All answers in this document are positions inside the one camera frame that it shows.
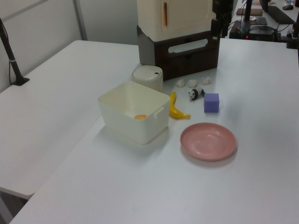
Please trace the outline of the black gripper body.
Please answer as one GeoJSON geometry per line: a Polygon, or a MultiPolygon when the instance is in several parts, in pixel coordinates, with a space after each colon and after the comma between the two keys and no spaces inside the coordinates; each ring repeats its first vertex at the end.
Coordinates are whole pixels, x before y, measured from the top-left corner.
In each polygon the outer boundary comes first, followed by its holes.
{"type": "Polygon", "coordinates": [[[231,15],[233,10],[233,0],[213,0],[212,11],[216,15],[216,19],[222,16],[231,15]]]}

